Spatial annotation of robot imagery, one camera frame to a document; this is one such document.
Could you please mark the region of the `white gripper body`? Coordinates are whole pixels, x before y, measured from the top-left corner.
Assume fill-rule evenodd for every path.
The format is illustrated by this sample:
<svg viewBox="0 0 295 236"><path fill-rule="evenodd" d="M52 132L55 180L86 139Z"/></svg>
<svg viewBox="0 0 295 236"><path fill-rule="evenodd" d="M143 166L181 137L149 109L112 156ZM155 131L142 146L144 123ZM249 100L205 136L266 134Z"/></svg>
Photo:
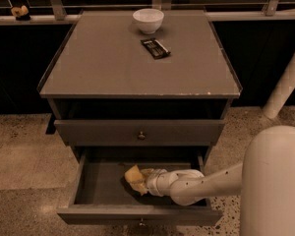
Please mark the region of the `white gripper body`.
<svg viewBox="0 0 295 236"><path fill-rule="evenodd" d="M147 190L154 196L168 196L173 181L174 176L171 172L165 169L155 169L147 177Z"/></svg>

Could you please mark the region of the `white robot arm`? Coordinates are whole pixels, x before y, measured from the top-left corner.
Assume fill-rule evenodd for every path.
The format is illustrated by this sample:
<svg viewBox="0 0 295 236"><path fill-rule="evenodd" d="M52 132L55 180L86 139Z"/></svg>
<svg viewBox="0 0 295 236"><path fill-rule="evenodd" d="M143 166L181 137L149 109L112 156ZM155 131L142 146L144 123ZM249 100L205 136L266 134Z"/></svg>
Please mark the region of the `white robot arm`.
<svg viewBox="0 0 295 236"><path fill-rule="evenodd" d="M261 131L242 162L208 176L198 170L133 167L125 179L142 195L168 196L180 206L240 195L241 236L295 236L295 127Z"/></svg>

